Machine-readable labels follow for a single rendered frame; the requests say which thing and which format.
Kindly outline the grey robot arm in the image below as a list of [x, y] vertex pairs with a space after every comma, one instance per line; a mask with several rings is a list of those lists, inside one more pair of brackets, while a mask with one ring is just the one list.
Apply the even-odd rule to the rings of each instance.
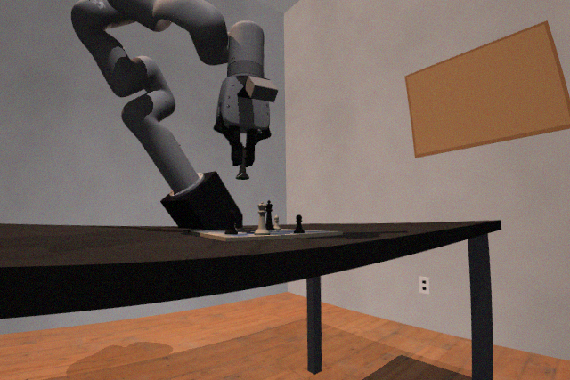
[[73, 5], [72, 26], [112, 92], [118, 97], [147, 92], [127, 103], [121, 117], [167, 181], [170, 197], [179, 198], [198, 187], [204, 175], [196, 173], [176, 138], [159, 123], [175, 111], [175, 98], [154, 60], [130, 59], [122, 44], [106, 32], [136, 21], [155, 32], [174, 23], [190, 33], [205, 64], [228, 62], [227, 77], [258, 76], [247, 76], [238, 97], [274, 102], [279, 90], [265, 78], [262, 28], [245, 20], [227, 33], [224, 16], [204, 0], [79, 0]]

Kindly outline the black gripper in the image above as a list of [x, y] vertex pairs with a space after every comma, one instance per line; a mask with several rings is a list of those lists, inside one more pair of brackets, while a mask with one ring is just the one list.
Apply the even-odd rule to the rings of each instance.
[[[255, 145], [272, 136], [269, 129], [269, 101], [238, 97], [238, 92], [245, 85], [247, 75], [256, 76], [249, 73], [238, 73], [227, 77], [222, 83], [217, 104], [214, 130], [223, 134], [232, 146], [231, 160], [233, 166], [242, 164], [241, 133], [247, 135], [246, 147], [244, 148], [247, 151], [246, 167], [252, 166], [255, 161]], [[227, 96], [230, 96], [230, 99], [227, 99]]]

